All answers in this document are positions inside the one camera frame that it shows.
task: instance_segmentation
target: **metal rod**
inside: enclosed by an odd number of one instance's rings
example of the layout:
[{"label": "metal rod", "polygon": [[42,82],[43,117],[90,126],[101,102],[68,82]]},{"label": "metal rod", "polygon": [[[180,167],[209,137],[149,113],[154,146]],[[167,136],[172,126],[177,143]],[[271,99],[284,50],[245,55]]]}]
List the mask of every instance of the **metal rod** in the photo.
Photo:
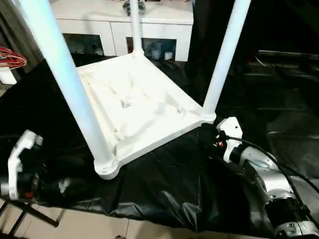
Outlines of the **metal rod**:
[{"label": "metal rod", "polygon": [[212,118],[215,116],[216,106],[243,29],[250,2],[251,0],[235,0],[205,98],[202,111],[203,117]]},{"label": "metal rod", "polygon": [[0,208],[0,217],[3,214],[3,212],[5,211],[5,209],[7,208],[7,206],[8,206],[7,202],[4,202],[3,205],[1,206],[1,208]]},{"label": "metal rod", "polygon": [[143,54],[138,0],[130,0],[134,54]]},{"label": "metal rod", "polygon": [[18,220],[16,220],[16,222],[14,223],[13,227],[11,228],[8,236],[12,237],[14,236],[14,234],[16,233],[16,230],[19,228],[20,224],[22,223],[24,217],[26,215],[26,211],[22,211],[22,213],[20,214]]},{"label": "metal rod", "polygon": [[48,0],[11,1],[46,59],[93,154],[95,168],[113,165],[115,156],[108,148]]},{"label": "metal rod", "polygon": [[32,216],[51,224],[54,227],[58,227],[59,226],[59,222],[55,221],[49,217],[47,217],[46,215],[42,214],[41,212],[37,211],[36,209],[34,209],[33,207],[30,207],[29,205],[26,205],[24,203],[21,202],[16,202],[16,201],[10,201],[10,204],[16,206],[17,208],[20,208],[21,210],[25,211],[26,213],[31,214]]}]

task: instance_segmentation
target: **tiled floor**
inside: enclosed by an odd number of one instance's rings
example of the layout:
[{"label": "tiled floor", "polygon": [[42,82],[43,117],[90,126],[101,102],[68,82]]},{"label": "tiled floor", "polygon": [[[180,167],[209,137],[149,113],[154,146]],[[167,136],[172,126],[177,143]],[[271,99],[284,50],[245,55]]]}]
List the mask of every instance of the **tiled floor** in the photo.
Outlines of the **tiled floor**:
[{"label": "tiled floor", "polygon": [[2,96],[5,93],[5,90],[0,89],[0,96]]},{"label": "tiled floor", "polygon": [[[59,208],[33,205],[38,211],[59,219],[57,228],[27,215],[15,236],[26,239],[114,239],[118,235],[127,239],[251,239],[250,237],[215,232],[196,234],[187,229],[172,229],[150,222],[110,218]],[[0,217],[0,230],[8,233],[21,210],[10,206]]]}]

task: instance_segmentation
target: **red wire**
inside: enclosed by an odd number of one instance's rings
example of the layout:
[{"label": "red wire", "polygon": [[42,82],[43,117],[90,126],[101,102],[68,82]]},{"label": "red wire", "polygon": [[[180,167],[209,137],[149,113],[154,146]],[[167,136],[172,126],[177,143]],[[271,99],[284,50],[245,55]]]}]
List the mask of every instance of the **red wire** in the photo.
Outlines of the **red wire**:
[{"label": "red wire", "polygon": [[0,46],[0,67],[18,68],[25,66],[27,59],[19,53]]}]

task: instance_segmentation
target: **black cable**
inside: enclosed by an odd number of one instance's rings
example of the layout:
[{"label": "black cable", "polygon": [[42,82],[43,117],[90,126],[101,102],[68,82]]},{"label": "black cable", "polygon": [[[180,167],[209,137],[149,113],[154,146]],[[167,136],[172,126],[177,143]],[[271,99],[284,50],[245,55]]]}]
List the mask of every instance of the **black cable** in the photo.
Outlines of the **black cable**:
[{"label": "black cable", "polygon": [[279,163],[283,168],[291,171],[292,173],[296,174],[298,177],[300,177],[301,179],[303,179],[306,183],[308,183],[318,194],[319,194],[319,188],[312,182],[309,180],[309,178],[307,178],[306,176],[302,175],[301,173],[297,172],[296,170],[285,166],[282,163]]},{"label": "black cable", "polygon": [[269,152],[267,152],[266,150],[264,150],[262,147],[250,142],[250,141],[247,141],[245,139],[242,139],[242,138],[236,138],[236,137],[230,137],[230,136],[226,136],[226,139],[233,139],[233,140],[237,140],[237,141],[241,141],[245,144],[248,144],[249,146],[252,146],[258,150],[260,150],[261,152],[263,152],[265,155],[267,155],[273,162],[274,164],[276,164],[276,166],[278,167],[278,169],[282,172],[282,174],[284,175],[284,177],[287,179],[291,189],[293,190],[294,192],[294,195],[298,201],[298,203],[300,204],[300,207],[301,209],[303,209],[306,213],[306,216],[309,218],[309,220],[311,220],[315,226],[319,229],[319,223],[317,223],[317,221],[311,216],[310,214],[310,211],[308,209],[308,207],[304,204],[304,202],[302,201],[298,191],[296,190],[296,187],[293,183],[293,181],[291,180],[290,176],[285,172],[285,170],[283,169],[283,167],[277,162],[276,158],[270,154]]}]

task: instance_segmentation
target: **white drawer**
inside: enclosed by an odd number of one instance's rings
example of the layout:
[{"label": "white drawer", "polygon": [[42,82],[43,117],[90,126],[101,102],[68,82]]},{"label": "white drawer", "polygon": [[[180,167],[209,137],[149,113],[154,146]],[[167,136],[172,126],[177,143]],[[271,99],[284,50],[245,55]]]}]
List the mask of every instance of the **white drawer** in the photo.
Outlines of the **white drawer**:
[{"label": "white drawer", "polygon": [[[126,37],[132,37],[131,23],[111,22],[117,56],[128,53]],[[176,39],[176,61],[187,61],[192,25],[141,23],[144,38]]]},{"label": "white drawer", "polygon": [[115,48],[109,21],[58,19],[62,33],[99,35],[106,56],[115,56]]}]

